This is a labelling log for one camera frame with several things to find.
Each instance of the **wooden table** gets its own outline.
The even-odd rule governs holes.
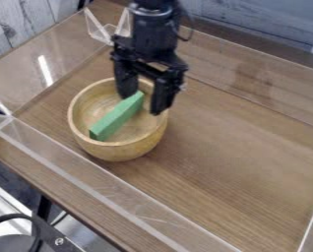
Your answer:
[[[99,1],[91,9],[110,20],[120,6]],[[296,251],[313,214],[313,70],[203,34],[181,47],[193,67],[189,89],[144,157],[94,159],[68,131],[72,97],[114,75],[110,48],[15,116],[239,250]],[[171,250],[3,138],[0,160],[123,249]],[[80,168],[71,163],[65,171]],[[96,169],[82,176],[102,181]]]

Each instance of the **green foam block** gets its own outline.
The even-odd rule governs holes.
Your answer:
[[[120,101],[114,110],[90,128],[90,138],[104,142],[115,133],[124,122],[142,109],[143,92],[138,91],[132,96]]]

